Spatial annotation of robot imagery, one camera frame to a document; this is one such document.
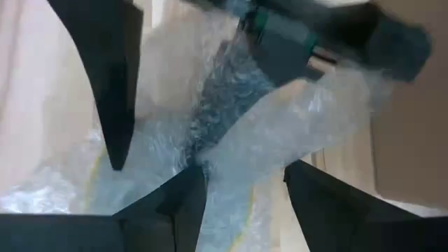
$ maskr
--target beige cardboard wall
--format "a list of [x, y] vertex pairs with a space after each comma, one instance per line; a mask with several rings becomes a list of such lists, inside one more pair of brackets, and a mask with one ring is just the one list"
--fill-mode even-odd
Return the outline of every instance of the beige cardboard wall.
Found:
[[92, 126], [92, 91], [73, 41], [45, 0], [1, 2], [0, 192]]
[[395, 92], [374, 119], [377, 191], [385, 198], [448, 208], [448, 1], [381, 0], [424, 24], [433, 54], [415, 84]]

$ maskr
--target packaging material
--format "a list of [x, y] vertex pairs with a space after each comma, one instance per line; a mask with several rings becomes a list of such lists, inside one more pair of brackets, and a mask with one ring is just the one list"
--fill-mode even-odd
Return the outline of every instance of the packaging material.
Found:
[[0, 7], [0, 193], [67, 152], [95, 112], [83, 63], [46, 0]]
[[94, 119], [82, 141], [0, 197], [0, 209], [113, 214], [196, 158], [209, 180], [197, 250], [269, 251], [270, 174], [366, 123], [390, 85], [347, 66], [317, 83], [274, 89], [237, 20], [175, 1], [137, 4], [163, 6], [164, 15], [145, 17], [152, 24], [144, 24], [136, 128], [123, 171], [112, 170]]

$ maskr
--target yellow tape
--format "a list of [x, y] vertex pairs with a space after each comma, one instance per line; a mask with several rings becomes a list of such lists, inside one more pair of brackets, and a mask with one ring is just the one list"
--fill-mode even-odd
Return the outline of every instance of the yellow tape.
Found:
[[106, 154], [106, 146], [103, 146], [101, 153], [99, 154], [99, 156], [93, 163], [93, 167], [90, 172], [89, 180], [87, 181], [87, 185], [85, 187], [85, 194], [87, 196], [87, 199], [84, 204], [85, 205], [84, 212], [87, 212], [90, 208], [90, 203], [92, 202], [92, 199], [90, 198], [90, 196], [92, 194], [93, 183], [98, 176], [99, 164], [100, 164], [101, 159], [103, 158], [104, 154]]
[[246, 224], [244, 226], [244, 229], [241, 231], [241, 233], [239, 233], [238, 237], [233, 241], [233, 244], [231, 245], [229, 252], [234, 252], [243, 242], [244, 237], [246, 236], [246, 231], [248, 230], [249, 225], [251, 224], [254, 202], [255, 202], [255, 190], [252, 186], [251, 196], [249, 198], [249, 206], [248, 206], [248, 214], [247, 214]]

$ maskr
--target plastic wrap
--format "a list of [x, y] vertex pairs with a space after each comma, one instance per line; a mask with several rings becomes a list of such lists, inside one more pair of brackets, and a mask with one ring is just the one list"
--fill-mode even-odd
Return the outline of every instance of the plastic wrap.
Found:
[[0, 197], [0, 209], [113, 214], [194, 155], [209, 179], [197, 250], [269, 251], [270, 174], [353, 132], [390, 91], [379, 74], [353, 67], [274, 89], [244, 35], [235, 36], [235, 20], [180, 3], [175, 15], [172, 4], [164, 10], [170, 19], [144, 32], [123, 171], [112, 170], [95, 124], [84, 141]]

